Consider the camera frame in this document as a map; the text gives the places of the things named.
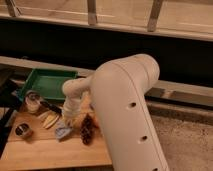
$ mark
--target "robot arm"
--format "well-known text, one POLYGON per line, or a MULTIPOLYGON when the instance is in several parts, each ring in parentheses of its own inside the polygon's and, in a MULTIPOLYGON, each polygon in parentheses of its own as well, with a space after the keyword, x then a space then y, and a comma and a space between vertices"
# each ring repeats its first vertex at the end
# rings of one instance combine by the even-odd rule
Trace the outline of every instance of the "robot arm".
MULTIPOLYGON (((155 60, 140 54, 103 64, 80 88, 91 91, 115 171, 169 170, 144 99, 158 77, 155 60)), ((65 104, 79 95, 72 84, 65 104)))

